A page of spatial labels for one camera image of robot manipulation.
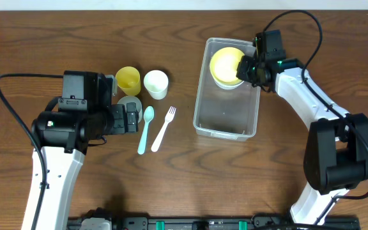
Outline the yellow plastic cup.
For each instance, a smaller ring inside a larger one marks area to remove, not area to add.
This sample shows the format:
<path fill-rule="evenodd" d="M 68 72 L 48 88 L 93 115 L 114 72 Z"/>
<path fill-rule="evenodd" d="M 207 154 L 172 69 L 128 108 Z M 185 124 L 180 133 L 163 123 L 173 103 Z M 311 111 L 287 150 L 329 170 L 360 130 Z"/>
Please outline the yellow plastic cup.
<path fill-rule="evenodd" d="M 128 96 L 136 96 L 141 91 L 141 77 L 139 71 L 132 67 L 126 66 L 116 73 L 118 87 Z"/>

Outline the cream white plastic cup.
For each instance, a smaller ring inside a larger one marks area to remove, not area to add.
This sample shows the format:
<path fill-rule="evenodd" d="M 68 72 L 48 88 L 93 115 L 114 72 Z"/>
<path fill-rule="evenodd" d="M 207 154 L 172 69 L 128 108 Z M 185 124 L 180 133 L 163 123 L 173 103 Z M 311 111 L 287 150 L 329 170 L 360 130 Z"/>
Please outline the cream white plastic cup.
<path fill-rule="evenodd" d="M 155 100 L 162 100 L 167 95 L 168 76 L 160 70 L 152 70 L 144 76 L 144 87 Z"/>

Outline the grey plastic cup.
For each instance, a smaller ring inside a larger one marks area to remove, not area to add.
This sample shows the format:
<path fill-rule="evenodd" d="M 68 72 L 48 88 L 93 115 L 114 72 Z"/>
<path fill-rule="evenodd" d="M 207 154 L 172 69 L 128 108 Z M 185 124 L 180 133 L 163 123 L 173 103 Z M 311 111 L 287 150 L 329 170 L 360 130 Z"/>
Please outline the grey plastic cup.
<path fill-rule="evenodd" d="M 143 111 L 142 111 L 142 103 L 137 97 L 124 96 L 118 101 L 118 104 L 123 104 L 124 106 L 127 106 L 127 103 L 130 103 L 130 102 L 134 102 L 136 105 L 136 110 L 139 115 L 138 123 L 140 123 L 142 120 Z"/>

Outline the cream white plastic fork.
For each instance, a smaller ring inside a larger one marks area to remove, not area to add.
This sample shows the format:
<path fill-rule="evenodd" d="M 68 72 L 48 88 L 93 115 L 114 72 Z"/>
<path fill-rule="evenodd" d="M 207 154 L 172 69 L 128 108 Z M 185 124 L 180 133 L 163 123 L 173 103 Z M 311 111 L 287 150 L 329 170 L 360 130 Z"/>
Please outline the cream white plastic fork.
<path fill-rule="evenodd" d="M 167 130 L 167 126 L 174 119 L 175 113 L 176 113 L 176 108 L 174 106 L 170 106 L 169 110 L 167 111 L 167 114 L 165 115 L 164 124 L 162 125 L 158 135 L 156 136 L 156 139 L 154 140 L 151 146 L 152 152 L 158 151 L 161 145 L 162 139 L 164 137 L 165 131 Z"/>

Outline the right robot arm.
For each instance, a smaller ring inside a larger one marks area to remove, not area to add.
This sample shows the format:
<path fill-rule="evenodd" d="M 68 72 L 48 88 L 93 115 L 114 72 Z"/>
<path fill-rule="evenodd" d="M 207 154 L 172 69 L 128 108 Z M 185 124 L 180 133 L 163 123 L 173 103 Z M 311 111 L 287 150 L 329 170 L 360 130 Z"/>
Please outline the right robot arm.
<path fill-rule="evenodd" d="M 307 184 L 289 210 L 295 224 L 321 226 L 340 199 L 368 180 L 368 118 L 338 106 L 298 59 L 288 59 L 279 30 L 258 33 L 253 56 L 243 56 L 237 78 L 273 91 L 292 106 L 309 130 L 303 169 Z"/>

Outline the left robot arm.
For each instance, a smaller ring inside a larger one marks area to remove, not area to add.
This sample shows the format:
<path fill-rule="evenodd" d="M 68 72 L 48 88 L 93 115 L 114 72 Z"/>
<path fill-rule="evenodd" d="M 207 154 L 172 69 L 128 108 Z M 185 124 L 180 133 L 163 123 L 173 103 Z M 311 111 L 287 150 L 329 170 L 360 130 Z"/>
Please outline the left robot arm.
<path fill-rule="evenodd" d="M 61 96 L 32 122 L 40 149 L 33 151 L 31 189 L 23 229 L 65 229 L 73 189 L 89 142 L 138 131 L 136 104 L 113 104 L 113 75 L 65 71 Z"/>

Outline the mint green plastic spoon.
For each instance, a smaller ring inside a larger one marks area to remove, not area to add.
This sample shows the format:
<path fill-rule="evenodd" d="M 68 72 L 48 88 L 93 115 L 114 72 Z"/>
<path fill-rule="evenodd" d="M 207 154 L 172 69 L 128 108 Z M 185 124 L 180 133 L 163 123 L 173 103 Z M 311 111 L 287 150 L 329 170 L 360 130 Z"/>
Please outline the mint green plastic spoon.
<path fill-rule="evenodd" d="M 155 117 L 155 110 L 152 106 L 148 106 L 143 114 L 143 119 L 144 119 L 144 127 L 143 127 L 143 131 L 142 131 L 142 135 L 141 135 L 141 139 L 139 142 L 139 146 L 137 149 L 137 153 L 139 155 L 143 155 L 146 151 L 146 142 L 147 142 L 147 137 L 148 137 L 148 128 L 150 125 L 150 122 L 153 120 L 153 118 Z"/>

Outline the yellow plastic bowl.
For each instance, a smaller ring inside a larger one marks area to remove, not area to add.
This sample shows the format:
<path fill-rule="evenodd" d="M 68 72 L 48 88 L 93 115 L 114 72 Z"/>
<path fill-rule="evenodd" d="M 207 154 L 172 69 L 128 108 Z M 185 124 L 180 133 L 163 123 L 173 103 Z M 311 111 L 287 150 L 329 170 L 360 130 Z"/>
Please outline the yellow plastic bowl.
<path fill-rule="evenodd" d="M 210 61 L 212 77 L 225 86 L 235 86 L 243 82 L 236 76 L 243 56 L 244 53 L 234 47 L 225 47 L 216 51 Z"/>

